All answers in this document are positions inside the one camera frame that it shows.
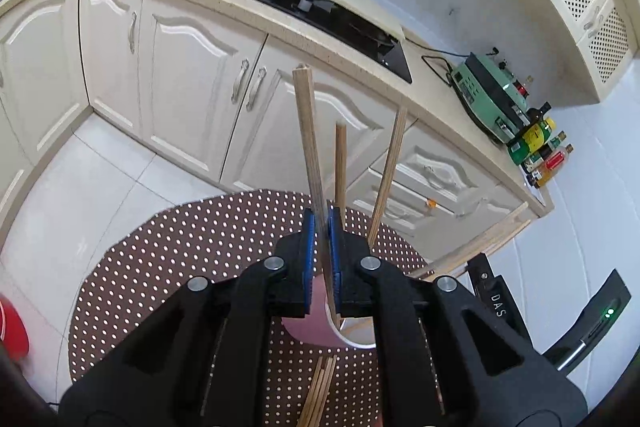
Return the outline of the red cola bottle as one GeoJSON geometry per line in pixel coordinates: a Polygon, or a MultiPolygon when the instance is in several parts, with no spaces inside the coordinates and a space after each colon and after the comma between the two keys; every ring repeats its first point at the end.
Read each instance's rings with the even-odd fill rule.
{"type": "Polygon", "coordinates": [[[513,84],[514,84],[514,87],[516,88],[516,90],[518,90],[518,92],[520,92],[520,95],[523,98],[528,98],[529,97],[529,93],[528,93],[524,83],[521,83],[520,80],[515,79],[513,81],[513,84]]]}

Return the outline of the dark oil bottle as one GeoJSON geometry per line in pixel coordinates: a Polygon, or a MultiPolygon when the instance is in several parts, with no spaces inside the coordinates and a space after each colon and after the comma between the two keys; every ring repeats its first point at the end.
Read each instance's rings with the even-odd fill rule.
{"type": "Polygon", "coordinates": [[[551,105],[549,102],[544,102],[540,107],[529,107],[526,110],[529,126],[533,126],[533,124],[542,121],[550,109],[551,105]]]}

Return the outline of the red label vinegar bottle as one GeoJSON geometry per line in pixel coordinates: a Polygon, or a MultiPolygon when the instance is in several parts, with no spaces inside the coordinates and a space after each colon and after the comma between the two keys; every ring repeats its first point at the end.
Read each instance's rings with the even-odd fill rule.
{"type": "Polygon", "coordinates": [[[536,188],[545,186],[567,163],[573,150],[574,146],[572,144],[559,146],[546,160],[526,176],[528,184],[536,188]]]}

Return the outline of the brown polka dot tablecloth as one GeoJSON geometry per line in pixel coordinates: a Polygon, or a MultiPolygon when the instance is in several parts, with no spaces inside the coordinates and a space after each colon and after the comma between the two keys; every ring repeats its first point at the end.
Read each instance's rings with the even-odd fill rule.
{"type": "MultiPolygon", "coordinates": [[[[190,277],[220,283],[271,255],[280,237],[302,227],[306,194],[259,190],[203,199],[167,209],[105,251],[82,283],[70,321],[70,378],[89,369],[126,339],[190,277]]],[[[346,345],[334,334],[271,323],[264,423],[293,426],[322,357],[336,358],[322,426],[378,426],[378,360],[365,329],[346,345]]]]}

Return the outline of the green yellow-cap bottle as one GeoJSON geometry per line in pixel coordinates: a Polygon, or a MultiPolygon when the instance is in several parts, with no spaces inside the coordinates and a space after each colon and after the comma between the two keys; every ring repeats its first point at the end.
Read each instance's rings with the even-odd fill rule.
{"type": "Polygon", "coordinates": [[[529,156],[546,144],[555,127],[556,124],[552,118],[544,118],[537,124],[533,124],[520,139],[509,145],[508,152],[514,164],[521,166],[529,156]]]}

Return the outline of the dark soy sauce bottle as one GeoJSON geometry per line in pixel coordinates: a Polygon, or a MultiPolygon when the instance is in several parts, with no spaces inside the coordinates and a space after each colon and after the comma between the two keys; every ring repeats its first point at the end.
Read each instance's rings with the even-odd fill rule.
{"type": "Polygon", "coordinates": [[[561,131],[535,153],[527,157],[522,164],[522,168],[526,173],[532,172],[537,168],[544,160],[546,160],[566,139],[566,133],[561,131]]]}

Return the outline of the pink cylindrical utensil cup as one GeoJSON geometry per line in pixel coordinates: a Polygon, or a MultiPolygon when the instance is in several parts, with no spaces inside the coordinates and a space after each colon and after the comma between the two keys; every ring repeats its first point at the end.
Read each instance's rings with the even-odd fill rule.
{"type": "Polygon", "coordinates": [[[282,325],[296,340],[327,348],[375,348],[374,327],[371,317],[343,319],[333,322],[322,275],[312,281],[310,313],[303,319],[283,317],[282,325]]]}

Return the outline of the black glass gas hob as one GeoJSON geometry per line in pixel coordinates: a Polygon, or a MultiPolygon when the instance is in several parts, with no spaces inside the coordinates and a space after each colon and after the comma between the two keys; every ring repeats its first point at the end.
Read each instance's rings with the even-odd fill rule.
{"type": "Polygon", "coordinates": [[[406,83],[412,83],[399,39],[333,0],[256,0],[326,32],[406,83]]]}

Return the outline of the green electric grill pot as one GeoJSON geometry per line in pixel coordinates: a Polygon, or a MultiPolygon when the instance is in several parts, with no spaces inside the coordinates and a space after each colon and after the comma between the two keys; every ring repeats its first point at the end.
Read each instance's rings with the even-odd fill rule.
{"type": "Polygon", "coordinates": [[[529,126],[529,105],[514,87],[518,78],[496,55],[471,53],[448,76],[477,127],[495,143],[506,145],[529,126]]]}

